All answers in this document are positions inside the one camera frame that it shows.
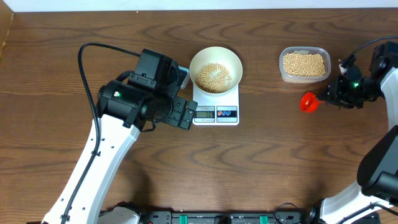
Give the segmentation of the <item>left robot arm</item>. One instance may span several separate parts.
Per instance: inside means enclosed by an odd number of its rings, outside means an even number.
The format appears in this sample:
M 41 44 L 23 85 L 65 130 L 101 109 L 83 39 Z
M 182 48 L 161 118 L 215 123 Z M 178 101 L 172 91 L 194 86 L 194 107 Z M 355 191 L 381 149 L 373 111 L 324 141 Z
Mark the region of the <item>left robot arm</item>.
M 136 69 L 120 74 L 100 88 L 94 102 L 83 69 L 83 44 L 78 53 L 81 79 L 93 114 L 83 152 L 58 200 L 42 223 L 139 223 L 141 215 L 129 206 L 110 212 L 101 207 L 117 170 L 146 122 L 190 129 L 195 101 L 179 97 L 189 79 L 187 68 L 173 59 L 144 49 Z

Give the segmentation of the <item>red plastic measuring scoop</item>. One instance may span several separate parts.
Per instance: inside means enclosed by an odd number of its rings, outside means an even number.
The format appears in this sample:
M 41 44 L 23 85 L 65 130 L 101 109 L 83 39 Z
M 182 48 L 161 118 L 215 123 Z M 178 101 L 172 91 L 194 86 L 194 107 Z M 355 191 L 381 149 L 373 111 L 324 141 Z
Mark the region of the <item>red plastic measuring scoop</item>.
M 300 100 L 300 110 L 306 113 L 313 113 L 322 103 L 323 101 L 319 100 L 316 94 L 309 91 Z

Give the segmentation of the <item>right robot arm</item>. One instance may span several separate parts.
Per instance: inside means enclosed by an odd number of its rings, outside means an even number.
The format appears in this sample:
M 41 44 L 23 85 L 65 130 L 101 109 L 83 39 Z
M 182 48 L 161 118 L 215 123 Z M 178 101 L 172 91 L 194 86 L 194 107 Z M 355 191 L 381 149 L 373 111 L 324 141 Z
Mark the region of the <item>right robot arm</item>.
M 397 212 L 397 37 L 378 38 L 373 50 L 370 76 L 363 77 L 351 52 L 340 61 L 340 75 L 319 94 L 303 95 L 300 109 L 315 111 L 320 103 L 339 108 L 361 109 L 365 102 L 383 98 L 386 102 L 388 132 L 363 157 L 356 180 L 338 194 L 325 198 L 313 207 L 307 223 L 368 222 L 368 215 L 383 209 Z

